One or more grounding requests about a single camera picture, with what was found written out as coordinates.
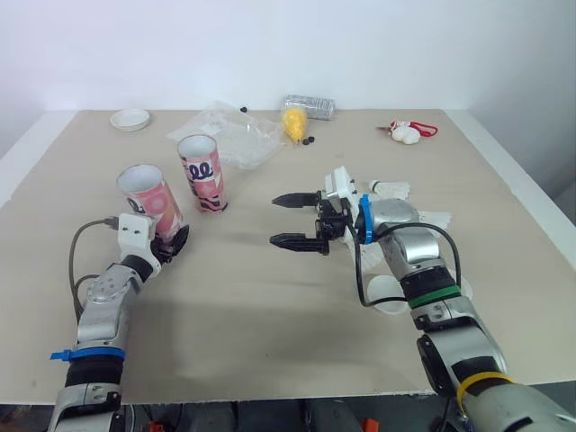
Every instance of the yellow toy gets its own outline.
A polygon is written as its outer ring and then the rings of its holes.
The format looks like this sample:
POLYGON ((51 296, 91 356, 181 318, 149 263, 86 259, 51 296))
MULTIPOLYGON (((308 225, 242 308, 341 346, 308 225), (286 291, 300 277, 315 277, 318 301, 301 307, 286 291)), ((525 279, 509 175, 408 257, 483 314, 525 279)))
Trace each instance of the yellow toy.
POLYGON ((282 112, 282 125, 284 132, 295 143, 299 143, 304 138, 306 133, 306 126, 308 123, 308 116, 306 111, 301 107, 286 108, 282 112))

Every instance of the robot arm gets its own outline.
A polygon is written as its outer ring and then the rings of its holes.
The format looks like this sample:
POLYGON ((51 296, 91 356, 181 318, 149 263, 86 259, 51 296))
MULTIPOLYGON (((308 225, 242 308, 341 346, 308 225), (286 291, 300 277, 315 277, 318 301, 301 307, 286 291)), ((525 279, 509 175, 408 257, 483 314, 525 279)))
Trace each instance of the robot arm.
MULTIPOLYGON (((316 205, 317 238, 279 234, 270 238, 271 243, 280 248, 316 250, 327 255, 328 241, 345 235, 342 224, 357 231, 351 233, 357 248, 359 242, 377 241, 391 272, 400 282, 416 328, 423 332, 417 347, 430 385, 440 395, 456 397, 475 430, 576 430, 576 419, 564 409, 539 391, 513 383, 506 375, 506 361, 500 348, 471 301, 460 294, 458 283, 440 256, 436 238, 419 224, 418 212, 403 200, 369 202, 367 195, 356 199, 356 191, 347 175, 343 175, 343 169, 339 168, 331 177, 335 180, 332 190, 337 191, 332 200, 325 190, 305 195, 305 200, 304 194, 299 194, 298 199, 287 194, 273 201, 287 207, 316 205)), ((356 271, 360 272, 360 268, 356 262, 356 271)), ((362 291, 361 275, 357 279, 362 291)))
MULTIPOLYGON (((160 273, 157 256, 166 261, 165 255, 155 255, 151 249, 155 227, 154 221, 143 215, 120 216, 121 262, 108 267, 88 289, 76 344, 51 357, 69 362, 69 367, 49 432, 124 430, 123 415, 117 411, 131 305, 143 284, 160 273)), ((180 248, 187 230, 186 226, 181 234, 180 248)))

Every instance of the yellow object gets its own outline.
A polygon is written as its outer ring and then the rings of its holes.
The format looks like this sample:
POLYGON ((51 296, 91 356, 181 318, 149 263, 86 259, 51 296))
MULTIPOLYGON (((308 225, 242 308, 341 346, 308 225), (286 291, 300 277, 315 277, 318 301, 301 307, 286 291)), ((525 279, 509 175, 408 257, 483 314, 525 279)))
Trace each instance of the yellow object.
POLYGON ((462 381, 462 384, 460 384, 460 387, 458 387, 458 391, 456 392, 456 402, 458 402, 458 408, 460 408, 460 411, 462 413, 464 413, 463 398, 464 394, 466 393, 466 390, 468 390, 468 387, 470 387, 473 384, 476 384, 479 381, 489 380, 493 378, 498 378, 500 380, 506 380, 513 383, 512 378, 507 376, 505 373, 500 372, 475 373, 474 375, 471 375, 464 381, 462 381))
POLYGON ((302 108, 287 108, 282 112, 284 132, 296 143, 304 138, 307 123, 308 116, 302 108))

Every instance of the white wall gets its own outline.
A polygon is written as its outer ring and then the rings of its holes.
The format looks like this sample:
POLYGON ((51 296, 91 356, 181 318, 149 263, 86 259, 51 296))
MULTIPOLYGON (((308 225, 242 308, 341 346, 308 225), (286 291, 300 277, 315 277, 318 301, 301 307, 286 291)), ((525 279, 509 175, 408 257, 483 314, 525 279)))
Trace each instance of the white wall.
POLYGON ((0 154, 39 110, 467 108, 552 196, 574 178, 573 0, 0 2, 0 154))

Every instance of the red keychain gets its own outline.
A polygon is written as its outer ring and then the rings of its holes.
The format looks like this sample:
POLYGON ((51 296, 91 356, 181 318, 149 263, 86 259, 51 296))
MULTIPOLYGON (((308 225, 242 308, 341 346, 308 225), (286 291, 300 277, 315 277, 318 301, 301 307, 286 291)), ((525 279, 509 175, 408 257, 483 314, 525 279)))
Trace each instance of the red keychain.
POLYGON ((393 121, 390 123, 390 127, 382 126, 378 129, 392 132, 394 129, 399 128, 400 126, 409 126, 414 128, 420 132, 420 135, 423 137, 433 137, 438 133, 438 128, 436 126, 432 126, 431 124, 418 123, 417 121, 393 121))
POLYGON ((392 139, 404 144, 416 144, 420 137, 433 137, 438 133, 438 128, 430 124, 418 123, 417 121, 393 121, 390 127, 379 127, 381 131, 387 131, 392 139))

